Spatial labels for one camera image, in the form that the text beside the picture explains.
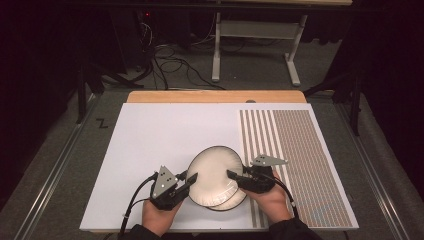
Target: metal stand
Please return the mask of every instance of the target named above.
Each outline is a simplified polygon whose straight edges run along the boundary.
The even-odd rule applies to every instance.
[[[293,59],[305,28],[307,15],[303,15],[299,23],[261,23],[252,21],[221,21],[221,13],[216,13],[215,24],[215,51],[212,65],[212,81],[219,82],[221,69],[220,43],[221,36],[227,37],[252,37],[269,39],[293,39],[290,53],[284,54],[284,60],[289,70],[293,86],[300,86],[299,76]]]

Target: table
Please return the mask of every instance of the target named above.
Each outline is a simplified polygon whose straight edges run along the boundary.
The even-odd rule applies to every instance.
[[[284,3],[284,4],[302,4],[302,5],[332,5],[349,6],[352,0],[217,0],[221,2],[255,2],[255,3]],[[302,15],[298,23],[276,23],[276,22],[254,22],[254,21],[234,21],[221,20],[221,13],[216,13],[215,25],[215,51],[212,65],[212,81],[219,82],[220,75],[220,43],[221,36],[227,37],[252,37],[268,39],[286,39],[292,40],[292,47],[289,53],[284,54],[284,60],[289,70],[290,79],[293,86],[300,86],[299,76],[294,65],[294,57],[305,28],[307,15]]]
[[[180,173],[200,151],[214,145],[236,150],[245,165],[259,153],[288,157],[290,165],[275,170],[291,189],[301,219],[312,229],[358,228],[315,115],[300,91],[137,91],[121,109],[80,229],[117,231],[120,211],[147,176],[161,165]],[[149,191],[143,188],[139,198]],[[141,221],[140,206],[133,209],[127,228]],[[267,228],[266,216],[251,199],[225,212],[186,199],[170,231]]]

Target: metal rail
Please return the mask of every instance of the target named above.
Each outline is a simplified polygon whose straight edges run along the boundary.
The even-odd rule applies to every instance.
[[[348,130],[356,149],[360,155],[361,164],[365,170],[365,176],[370,183],[371,189],[374,192],[374,195],[377,199],[378,204],[380,205],[381,211],[386,218],[387,224],[392,231],[392,234],[396,240],[409,240],[408,233],[405,230],[405,227],[402,224],[402,221],[399,218],[399,215],[396,211],[396,208],[393,204],[392,199],[388,195],[386,189],[383,186],[380,178],[378,177],[377,172],[372,165],[372,162],[365,150],[365,147],[362,144],[361,139],[355,135],[349,125],[349,116],[347,110],[343,107],[342,104],[335,104],[336,111],[340,117],[344,120],[346,129]]]
[[[55,165],[53,166],[53,169],[47,177],[47,180],[45,181],[43,187],[38,193],[38,196],[34,201],[30,211],[28,212],[25,220],[23,221],[21,227],[16,233],[14,238],[15,240],[30,239],[31,234],[37,226],[38,221],[40,220],[51,196],[54,193],[54,190],[56,189],[57,184],[60,181],[60,178],[62,177],[63,172],[66,169],[74,145],[78,140],[78,137],[80,136],[81,131],[84,128],[88,117],[90,116],[90,113],[97,105],[98,100],[99,98],[95,97],[94,94],[91,95],[90,99],[88,100],[88,114],[85,116],[85,118],[80,124],[77,124],[75,126],[71,135],[66,141],[66,144],[59,155],[59,158],[57,159]]]

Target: floor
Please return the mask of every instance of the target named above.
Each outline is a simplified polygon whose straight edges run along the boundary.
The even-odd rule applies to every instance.
[[[338,46],[322,46],[317,41],[302,43],[295,58],[302,85],[293,87],[282,59],[290,43],[228,40],[223,42],[221,81],[216,85],[228,90],[307,90],[322,81]],[[208,43],[192,46],[189,51],[177,46],[161,48],[156,57],[169,89],[215,89],[209,81],[212,52]],[[129,69],[124,77],[131,79],[137,74],[135,69]],[[165,87],[161,77],[156,67],[154,73],[139,83],[145,89],[161,90]],[[110,78],[104,79],[106,91],[102,95],[87,92],[91,99],[82,124],[75,124],[78,106],[74,96],[68,110],[50,129],[0,213],[0,239],[109,237],[106,233],[79,230],[120,107],[130,92]],[[318,231],[318,234],[324,239],[423,239],[423,203],[385,141],[366,99],[361,100],[360,136],[356,137],[347,125],[349,105],[333,104],[331,95],[332,92],[319,92],[307,100],[317,115],[360,229]],[[234,238],[231,234],[218,235],[201,234],[197,239]],[[266,238],[266,235],[249,237]],[[169,234],[164,238],[186,239],[187,235]]]

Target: wooden edge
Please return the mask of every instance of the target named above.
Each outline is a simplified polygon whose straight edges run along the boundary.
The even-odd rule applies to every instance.
[[[133,91],[127,103],[306,103],[298,90]]]

